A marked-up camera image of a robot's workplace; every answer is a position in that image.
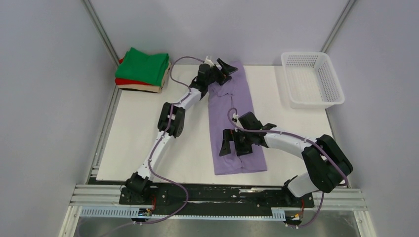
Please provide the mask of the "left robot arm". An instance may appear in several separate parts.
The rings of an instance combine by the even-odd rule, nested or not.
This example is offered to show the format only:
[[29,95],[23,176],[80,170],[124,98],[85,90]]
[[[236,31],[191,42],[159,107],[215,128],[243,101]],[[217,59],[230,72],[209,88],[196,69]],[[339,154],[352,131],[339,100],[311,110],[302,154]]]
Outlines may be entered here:
[[217,64],[208,58],[205,60],[195,58],[195,60],[199,61],[200,65],[197,75],[189,85],[173,79],[172,73],[169,74],[170,79],[185,86],[187,92],[173,103],[164,103],[153,147],[141,166],[126,180],[121,197],[127,198],[132,195],[131,200],[136,200],[139,204],[147,203],[151,199],[151,186],[156,177],[180,187],[186,193],[186,197],[189,197],[188,191],[183,185],[157,174],[155,167],[159,164],[171,141],[181,135],[188,109],[204,98],[211,84],[217,83],[222,86],[232,79],[233,73],[238,71],[237,67],[229,65],[219,58],[216,60]]

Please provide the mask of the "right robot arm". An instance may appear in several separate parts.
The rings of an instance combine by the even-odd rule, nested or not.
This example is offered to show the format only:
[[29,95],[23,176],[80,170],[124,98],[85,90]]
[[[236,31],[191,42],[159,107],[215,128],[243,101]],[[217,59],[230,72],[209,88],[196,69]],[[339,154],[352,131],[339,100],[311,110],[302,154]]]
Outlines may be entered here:
[[223,130],[219,155],[231,153],[234,144],[238,156],[250,155],[254,146],[284,151],[304,161],[307,172],[286,181],[282,199],[288,206],[295,206],[302,196],[322,191],[330,193],[339,185],[348,183],[353,166],[333,137],[323,134],[312,140],[295,133],[277,130],[272,123],[262,124],[253,112],[230,116],[232,129]]

